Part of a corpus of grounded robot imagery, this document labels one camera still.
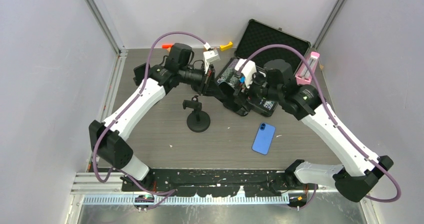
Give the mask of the black smartphone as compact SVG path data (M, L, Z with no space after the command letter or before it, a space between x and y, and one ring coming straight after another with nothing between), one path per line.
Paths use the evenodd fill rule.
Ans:
M140 86L145 78L150 77L150 67L146 68L147 63L143 63L133 69L133 81L136 86Z

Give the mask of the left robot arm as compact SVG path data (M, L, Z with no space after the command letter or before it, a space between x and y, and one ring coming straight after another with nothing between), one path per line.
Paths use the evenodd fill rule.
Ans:
M89 125L93 157L100 157L132 176L135 186L142 191L152 187L153 177L148 174L150 168L135 156L127 139L150 108L180 83L195 85L199 91L209 85L215 72L212 62L219 60L218 51L212 48L204 51L199 69L191 65L193 57L190 46L176 43L162 64L148 70L144 69L146 64L138 66L134 71L138 88L112 115Z

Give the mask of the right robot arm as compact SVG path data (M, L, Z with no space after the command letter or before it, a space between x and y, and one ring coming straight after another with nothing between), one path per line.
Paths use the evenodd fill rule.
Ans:
M303 184L335 188L346 199L359 202L383 176L388 176L393 160L378 156L347 129L325 100L318 86L299 84L290 64L277 59L265 64L264 74L253 61L241 59L235 67L249 96L278 102L315 132L340 160L339 165L314 164L298 159L285 170L288 187Z

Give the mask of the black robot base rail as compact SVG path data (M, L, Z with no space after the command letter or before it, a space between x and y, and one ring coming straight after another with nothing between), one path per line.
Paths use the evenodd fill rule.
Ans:
M122 191L147 189L160 196L234 197L240 191L246 197L275 197L289 190L302 193L318 189L302 184L283 170L274 169L151 169L143 180L121 177Z

